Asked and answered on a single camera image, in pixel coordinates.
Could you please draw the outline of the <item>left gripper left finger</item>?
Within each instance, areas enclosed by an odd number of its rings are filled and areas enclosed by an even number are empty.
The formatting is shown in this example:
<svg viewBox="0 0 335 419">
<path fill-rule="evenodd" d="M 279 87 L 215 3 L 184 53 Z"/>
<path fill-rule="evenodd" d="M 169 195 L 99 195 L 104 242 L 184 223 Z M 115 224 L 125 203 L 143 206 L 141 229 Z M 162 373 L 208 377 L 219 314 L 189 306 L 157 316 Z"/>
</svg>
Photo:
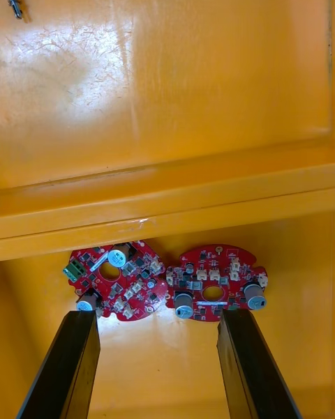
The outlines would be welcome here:
<svg viewBox="0 0 335 419">
<path fill-rule="evenodd" d="M 87 418 L 100 351 L 96 313 L 70 311 L 17 417 Z"/>
</svg>

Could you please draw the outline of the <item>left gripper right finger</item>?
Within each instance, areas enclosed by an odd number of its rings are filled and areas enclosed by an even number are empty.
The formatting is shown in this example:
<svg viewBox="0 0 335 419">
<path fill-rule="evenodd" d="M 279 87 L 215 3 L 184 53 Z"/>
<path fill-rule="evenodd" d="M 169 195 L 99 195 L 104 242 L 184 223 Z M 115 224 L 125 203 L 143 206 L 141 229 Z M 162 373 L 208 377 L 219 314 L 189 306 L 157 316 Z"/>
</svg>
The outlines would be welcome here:
<svg viewBox="0 0 335 419">
<path fill-rule="evenodd" d="M 302 417 L 251 312 L 222 311 L 217 350 L 231 418 Z"/>
</svg>

